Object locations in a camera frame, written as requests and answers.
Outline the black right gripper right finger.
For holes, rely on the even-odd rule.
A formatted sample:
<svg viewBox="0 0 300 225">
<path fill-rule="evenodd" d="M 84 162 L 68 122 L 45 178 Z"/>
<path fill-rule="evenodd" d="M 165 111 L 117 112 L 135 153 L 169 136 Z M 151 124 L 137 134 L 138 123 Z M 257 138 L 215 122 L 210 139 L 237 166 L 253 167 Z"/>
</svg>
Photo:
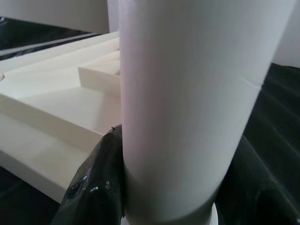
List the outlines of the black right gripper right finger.
<svg viewBox="0 0 300 225">
<path fill-rule="evenodd" d="M 219 189 L 221 225 L 298 225 L 300 203 L 242 137 Z"/>
</svg>

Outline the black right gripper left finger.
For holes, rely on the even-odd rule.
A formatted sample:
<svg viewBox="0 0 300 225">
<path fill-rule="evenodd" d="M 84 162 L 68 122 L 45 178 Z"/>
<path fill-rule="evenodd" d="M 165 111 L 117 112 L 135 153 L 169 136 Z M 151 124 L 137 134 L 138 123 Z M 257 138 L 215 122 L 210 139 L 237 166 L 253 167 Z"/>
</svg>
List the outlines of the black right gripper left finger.
<svg viewBox="0 0 300 225">
<path fill-rule="evenodd" d="M 51 223 L 119 225 L 125 196 L 122 126 L 117 125 L 78 168 Z"/>
</svg>

